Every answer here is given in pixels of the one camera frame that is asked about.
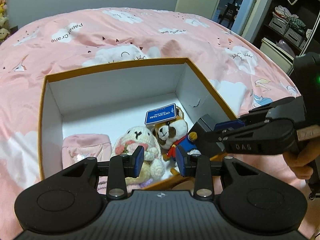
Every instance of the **white knitted rabbit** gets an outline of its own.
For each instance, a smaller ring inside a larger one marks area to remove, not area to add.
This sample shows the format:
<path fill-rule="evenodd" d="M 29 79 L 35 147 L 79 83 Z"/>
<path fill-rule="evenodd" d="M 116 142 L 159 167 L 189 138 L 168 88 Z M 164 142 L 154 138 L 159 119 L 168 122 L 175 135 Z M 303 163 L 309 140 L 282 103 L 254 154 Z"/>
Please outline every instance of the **white knitted rabbit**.
<path fill-rule="evenodd" d="M 118 138 L 112 149 L 111 157 L 119 154 L 131 155 L 138 145 L 144 147 L 144 163 L 138 178 L 126 178 L 127 185 L 143 183 L 150 178 L 158 180 L 164 174 L 160 146 L 156 137 L 145 126 L 132 127 Z"/>

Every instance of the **finger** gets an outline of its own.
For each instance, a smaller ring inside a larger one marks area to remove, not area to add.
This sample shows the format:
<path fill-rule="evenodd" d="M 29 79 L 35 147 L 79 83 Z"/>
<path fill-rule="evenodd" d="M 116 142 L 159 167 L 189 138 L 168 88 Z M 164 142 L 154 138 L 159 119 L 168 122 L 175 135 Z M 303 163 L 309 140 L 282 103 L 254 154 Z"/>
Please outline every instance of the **finger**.
<path fill-rule="evenodd" d="M 290 167 L 298 179 L 310 179 L 313 169 L 309 166 Z"/>
<path fill-rule="evenodd" d="M 320 138 L 310 141 L 299 153 L 297 162 L 299 166 L 304 166 L 320 155 Z"/>
<path fill-rule="evenodd" d="M 298 167 L 299 166 L 297 154 L 285 152 L 282 154 L 282 157 L 289 167 Z"/>

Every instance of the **houndstooth basket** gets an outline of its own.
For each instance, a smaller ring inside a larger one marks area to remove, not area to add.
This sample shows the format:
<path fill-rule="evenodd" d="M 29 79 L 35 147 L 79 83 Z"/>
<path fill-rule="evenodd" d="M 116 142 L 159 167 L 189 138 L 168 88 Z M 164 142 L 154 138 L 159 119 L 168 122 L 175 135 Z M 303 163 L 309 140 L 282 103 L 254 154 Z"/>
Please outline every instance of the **houndstooth basket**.
<path fill-rule="evenodd" d="M 287 23 L 281 21 L 276 17 L 272 18 L 271 22 L 269 23 L 269 26 L 283 35 L 289 29 L 289 25 Z"/>
<path fill-rule="evenodd" d="M 307 42 L 305 40 L 302 41 L 299 49 L 303 50 L 304 49 L 304 46 L 307 44 Z"/>
<path fill-rule="evenodd" d="M 294 45 L 299 47 L 303 41 L 303 37 L 297 34 L 293 29 L 289 28 L 289 30 L 284 35 L 289 41 L 291 41 Z"/>

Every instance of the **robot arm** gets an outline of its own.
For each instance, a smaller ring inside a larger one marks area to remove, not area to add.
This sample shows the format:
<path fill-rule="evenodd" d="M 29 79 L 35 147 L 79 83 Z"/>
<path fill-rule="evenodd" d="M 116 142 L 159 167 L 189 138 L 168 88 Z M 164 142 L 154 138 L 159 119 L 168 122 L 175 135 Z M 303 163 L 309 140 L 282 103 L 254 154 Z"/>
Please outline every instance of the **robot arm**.
<path fill-rule="evenodd" d="M 295 83 L 301 96 L 287 97 L 249 111 L 236 120 L 214 125 L 203 116 L 191 129 L 201 134 L 198 149 L 207 153 L 218 142 L 233 154 L 298 154 L 310 139 L 320 136 L 320 55 L 308 53 L 293 63 Z M 320 157 L 309 163 L 309 199 L 320 197 Z"/>

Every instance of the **white cardboard box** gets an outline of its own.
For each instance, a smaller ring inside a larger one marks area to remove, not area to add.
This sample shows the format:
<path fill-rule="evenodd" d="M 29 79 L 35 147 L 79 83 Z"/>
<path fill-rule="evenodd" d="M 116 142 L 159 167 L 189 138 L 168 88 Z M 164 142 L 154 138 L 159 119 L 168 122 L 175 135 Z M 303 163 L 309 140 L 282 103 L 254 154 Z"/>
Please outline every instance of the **white cardboard box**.
<path fill-rule="evenodd" d="M 62 170 L 65 137 L 107 134 L 113 146 L 130 127 L 144 125 L 147 111 L 172 103 L 185 113 L 189 129 L 204 114 L 216 122 L 235 119 L 187 58 L 124 61 L 47 75 L 39 118 L 41 179 Z M 158 183 L 157 189 L 172 186 L 174 180 Z"/>

